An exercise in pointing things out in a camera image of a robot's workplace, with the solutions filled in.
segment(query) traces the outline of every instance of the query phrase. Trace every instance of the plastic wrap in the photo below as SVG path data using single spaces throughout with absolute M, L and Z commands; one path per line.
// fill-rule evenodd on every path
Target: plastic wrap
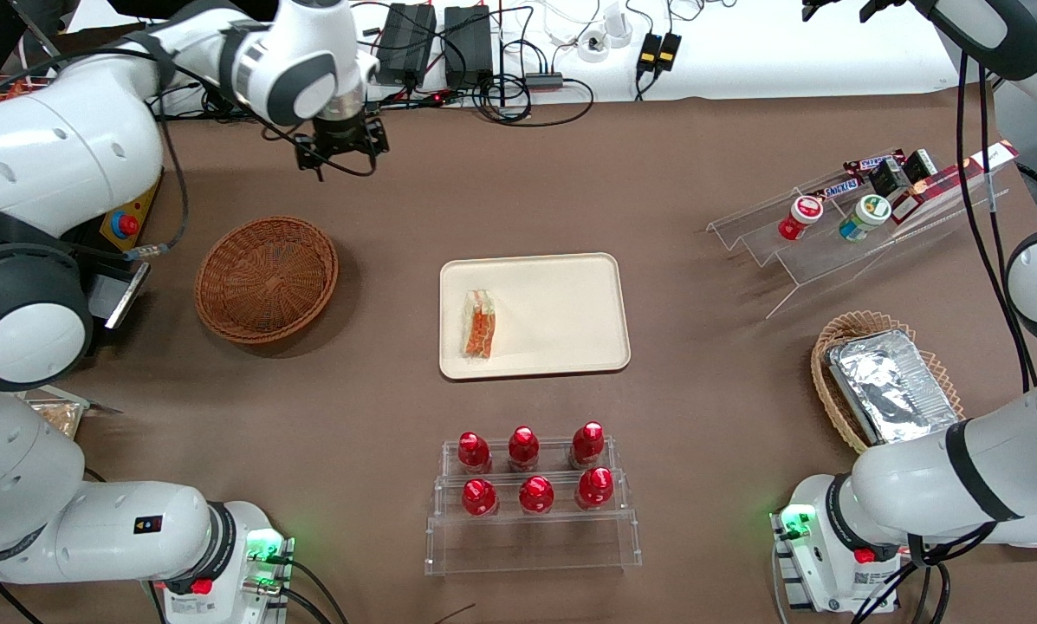
M 464 304 L 466 316 L 466 358 L 487 360 L 495 339 L 495 301 L 485 289 L 468 291 Z

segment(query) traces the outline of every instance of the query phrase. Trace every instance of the brown table surface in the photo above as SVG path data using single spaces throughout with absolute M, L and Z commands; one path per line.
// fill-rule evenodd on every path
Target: brown table surface
M 726 252 L 704 228 L 887 145 L 927 146 L 950 162 L 954 102 L 950 91 L 600 104 L 553 130 L 402 112 L 387 117 L 392 152 L 374 177 L 327 171 L 327 182 L 297 171 L 291 149 L 261 141 L 255 125 L 174 123 L 191 193 L 187 237 L 155 261 L 122 340 L 60 382 L 124 410 L 82 423 L 87 465 L 263 507 L 299 538 L 300 560 L 355 624 L 429 624 L 470 603 L 454 624 L 772 624 L 766 512 L 800 479 L 856 458 L 808 375 L 820 328 L 850 309 L 909 323 L 949 368 L 969 415 L 1016 396 L 1017 367 L 966 228 L 772 320 L 763 317 L 783 295 L 776 270 Z M 969 152 L 978 145 L 972 139 Z M 1016 175 L 1001 178 L 1009 249 L 1037 229 L 1037 210 Z M 176 206 L 169 175 L 145 240 L 170 235 Z M 192 284 L 215 240 L 276 214 L 326 229 L 343 265 L 328 311 L 301 340 L 246 350 L 202 328 Z M 470 384 L 440 375 L 440 266 L 583 251 L 618 259 L 633 347 L 625 370 Z M 586 419 L 620 442 L 642 568 L 423 576 L 444 439 L 467 429 L 505 436 L 518 423 L 566 435 Z M 946 621 L 1037 623 L 1037 552 L 986 546 L 950 569 Z M 875 620 L 908 621 L 918 585 L 908 582 L 902 613 Z M 304 580 L 299 588 L 316 597 Z M 130 582 L 15 591 L 48 624 L 155 620 Z M 17 617 L 0 600 L 0 623 Z

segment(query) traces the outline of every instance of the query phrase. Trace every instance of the black power supply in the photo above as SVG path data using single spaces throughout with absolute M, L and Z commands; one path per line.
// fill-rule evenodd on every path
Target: black power supply
M 392 3 L 376 45 L 380 59 L 376 82 L 402 84 L 407 88 L 422 84 L 436 31 L 438 11 L 431 4 Z
M 483 4 L 445 8 L 445 80 L 449 88 L 475 88 L 492 78 L 492 23 L 487 16 L 491 11 Z

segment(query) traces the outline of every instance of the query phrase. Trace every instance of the green indicator light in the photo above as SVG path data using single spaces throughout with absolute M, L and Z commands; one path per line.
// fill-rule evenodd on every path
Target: green indicator light
M 245 550 L 250 558 L 264 558 L 280 552 L 283 537 L 276 530 L 260 529 L 253 531 L 245 540 Z

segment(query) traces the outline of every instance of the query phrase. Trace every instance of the red emergency stop button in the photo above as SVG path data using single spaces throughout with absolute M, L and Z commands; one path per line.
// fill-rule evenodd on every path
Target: red emergency stop button
M 872 552 L 871 548 L 858 548 L 853 550 L 853 558 L 858 563 L 871 563 L 876 561 L 876 554 Z
M 141 222 L 133 215 L 127 215 L 122 210 L 114 212 L 110 218 L 110 230 L 113 235 L 125 240 L 125 238 L 137 234 L 141 230 Z
M 197 578 L 194 584 L 191 584 L 191 593 L 205 596 L 209 593 L 209 590 L 214 589 L 214 582 L 209 578 Z
M 134 216 L 122 215 L 121 218 L 118 219 L 118 229 L 121 230 L 122 234 L 133 236 L 141 230 L 141 224 L 138 224 L 137 218 Z

